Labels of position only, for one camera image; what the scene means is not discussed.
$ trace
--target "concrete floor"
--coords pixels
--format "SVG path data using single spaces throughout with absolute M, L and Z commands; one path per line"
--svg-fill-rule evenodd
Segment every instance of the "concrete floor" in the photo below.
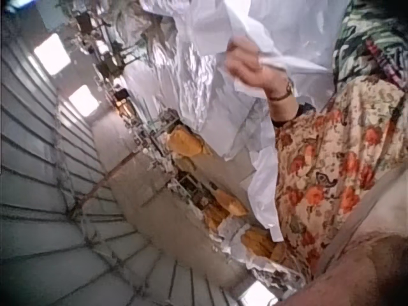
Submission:
M 92 131 L 100 160 L 107 170 L 135 149 L 116 113 L 96 122 Z M 246 153 L 227 163 L 215 156 L 196 157 L 194 163 L 197 176 L 204 175 L 248 205 L 246 192 L 239 186 L 252 172 Z M 241 282 L 247 276 L 245 267 L 213 250 L 213 241 L 204 224 L 165 188 L 169 178 L 158 169 L 147 171 L 148 167 L 148 158 L 138 154 L 109 181 L 128 221 L 180 264 L 207 275 L 216 284 L 231 288 Z

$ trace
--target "gold watch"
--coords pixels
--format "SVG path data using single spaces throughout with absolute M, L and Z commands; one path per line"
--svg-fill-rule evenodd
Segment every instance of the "gold watch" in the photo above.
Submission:
M 294 88 L 293 88 L 293 82 L 289 78 L 288 79 L 288 85 L 286 86 L 286 93 L 281 96 L 281 97 L 272 97 L 271 95 L 268 95 L 268 99 L 270 101 L 282 101 L 285 100 L 286 98 L 290 97 L 294 93 Z

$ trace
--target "hand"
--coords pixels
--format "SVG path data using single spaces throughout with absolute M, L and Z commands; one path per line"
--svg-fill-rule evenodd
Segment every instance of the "hand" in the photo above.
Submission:
M 278 98 L 287 92 L 285 71 L 259 63 L 259 49 L 247 38 L 235 38 L 228 45 L 225 67 L 244 84 L 259 87 L 267 97 Z

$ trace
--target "black sleeve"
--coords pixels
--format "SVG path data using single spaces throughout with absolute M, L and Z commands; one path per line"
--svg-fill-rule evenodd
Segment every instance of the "black sleeve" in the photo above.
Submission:
M 297 117 L 303 115 L 304 113 L 306 113 L 306 112 L 308 112 L 308 111 L 310 111 L 310 110 L 312 110 L 313 112 L 316 111 L 316 109 L 315 109 L 312 105 L 310 105 L 310 104 L 308 104 L 308 103 L 299 104 L 298 112 L 296 113 L 296 116 L 295 116 L 293 119 L 295 119 L 295 118 L 297 118 Z M 273 124 L 273 126 L 274 126 L 275 128 L 279 128 L 279 127 L 281 128 L 283 125 L 285 125 L 285 123 L 287 123 L 287 121 L 276 122 L 276 121 L 273 121 L 273 120 L 272 120 L 272 124 Z

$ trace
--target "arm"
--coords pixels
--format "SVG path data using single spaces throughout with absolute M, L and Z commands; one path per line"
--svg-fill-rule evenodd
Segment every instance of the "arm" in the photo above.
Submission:
M 287 122 L 298 115 L 299 104 L 292 94 L 281 99 L 288 92 L 286 72 L 260 65 L 259 50 L 248 39 L 238 38 L 229 44 L 225 66 L 231 75 L 243 83 L 265 91 L 274 123 Z

